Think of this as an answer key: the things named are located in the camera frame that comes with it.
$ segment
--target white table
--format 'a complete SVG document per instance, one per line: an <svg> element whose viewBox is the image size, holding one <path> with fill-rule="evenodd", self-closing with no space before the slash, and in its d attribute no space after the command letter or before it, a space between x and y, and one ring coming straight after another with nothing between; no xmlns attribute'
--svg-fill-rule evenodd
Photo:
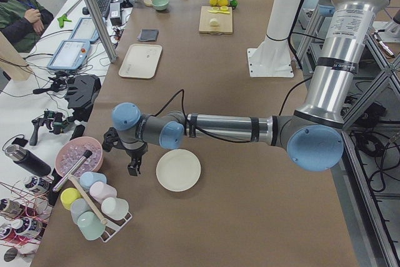
<svg viewBox="0 0 400 267"><path fill-rule="evenodd" d="M74 9L73 12L68 14L68 19L72 20L72 22L65 22L64 28L60 29L57 18L63 15L77 0L67 0L64 6L61 8L60 12L54 17L54 21L47 28L46 32L43 36L55 33L60 30L72 30L74 29L77 21L80 17L82 17L82 8L85 6L84 1ZM126 22L129 18L132 9L124 9L122 12L122 22ZM113 34L113 29L111 22L107 20L107 30L110 35ZM39 54L39 53L49 53L53 54L59 43L68 39L71 32L62 32L59 34L53 34L48 36L42 40L40 40L36 47L31 51L31 54ZM107 54L104 52L103 45L100 41L91 46L91 50L87 55L88 64L92 65L90 70L87 71L88 74L95 74L99 76L101 82L103 83L104 76L107 73L109 60ZM14 96L23 96L27 94L31 94L33 89L42 88L48 80L48 77L52 77L53 75L45 68L50 60L51 56L32 56L27 59L27 62L31 65L32 70L34 71L35 76L31 75L27 81L13 81L11 80L7 86L4 88L4 93L0 94L0 107L2 107L0 114L0 123L1 123L1 135L0 135L0 144L1 146L6 143L8 139L17 135L23 134L27 140L30 139L33 133L33 124L32 120L42 115L45 109L50 111L60 111L65 116L71 116L73 110L67 109L68 102L63 98L66 91L60 91L58 93L50 92L53 94L52 97L54 100L50 98L46 93L38 94L38 95L28 95L24 97L12 97L7 95L11 94ZM66 144L71 135L73 133L74 127L68 127L69 130L66 133L55 135L53 133L49 133L49 130L42 126L39 128L38 137L37 137L37 145L30 146L29 143L25 147L30 150L36 156L41 158L43 161L47 162L52 168L54 167L54 162L56 160L56 156L61 147ZM25 176L31 175L26 170L22 169L18 165L14 164L11 159L6 157L3 153L0 155L0 174L1 182L14 185L18 181L21 181ZM23 184L21 182L17 183L17 188L22 188ZM3 186L0 186L0 198L11 198L10 190L6 189ZM0 217L0 224L3 224L6 220ZM6 252L8 247L0 246L0 266L29 266L29 263L25 263L21 259L14 260L10 263L5 263L3 261L3 255ZM28 252L31 247L23 246L21 252Z"/></svg>

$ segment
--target bowl of ice cubes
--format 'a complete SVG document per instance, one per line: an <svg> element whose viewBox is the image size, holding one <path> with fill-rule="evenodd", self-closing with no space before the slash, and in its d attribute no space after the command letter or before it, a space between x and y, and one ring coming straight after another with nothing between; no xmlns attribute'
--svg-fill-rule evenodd
<svg viewBox="0 0 400 267"><path fill-rule="evenodd" d="M60 149L56 157L55 169L57 173L64 176L87 149L92 152L92 155L75 171L74 175L80 177L83 172L98 171L103 163L103 149L101 144L92 137L83 136L70 140L70 142Z"/></svg>

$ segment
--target green bowl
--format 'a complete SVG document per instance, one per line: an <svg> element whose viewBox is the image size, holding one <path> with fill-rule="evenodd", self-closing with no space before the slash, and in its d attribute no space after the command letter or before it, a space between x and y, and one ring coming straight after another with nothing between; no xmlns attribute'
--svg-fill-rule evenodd
<svg viewBox="0 0 400 267"><path fill-rule="evenodd" d="M157 11L163 11L168 7L169 0L152 0L152 6Z"/></svg>

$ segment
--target wooden cutting board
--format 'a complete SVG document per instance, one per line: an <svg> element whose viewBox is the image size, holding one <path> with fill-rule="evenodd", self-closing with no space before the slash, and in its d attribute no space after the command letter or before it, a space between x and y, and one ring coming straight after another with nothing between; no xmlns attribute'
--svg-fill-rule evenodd
<svg viewBox="0 0 400 267"><path fill-rule="evenodd" d="M230 14L215 14L210 13L211 6L202 6L201 14L200 14L200 25L199 32L212 34L212 33L221 33L221 34L233 34L233 12L232 8L229 7ZM210 26L210 19L216 18L219 22L219 26Z"/></svg>

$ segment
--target warning label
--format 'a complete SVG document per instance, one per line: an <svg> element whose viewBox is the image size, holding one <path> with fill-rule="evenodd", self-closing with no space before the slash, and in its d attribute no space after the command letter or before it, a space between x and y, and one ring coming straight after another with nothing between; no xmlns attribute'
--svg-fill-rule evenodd
<svg viewBox="0 0 400 267"><path fill-rule="evenodd" d="M365 44L365 37L375 14L362 9L342 9L333 14L326 38L348 38Z"/></svg>

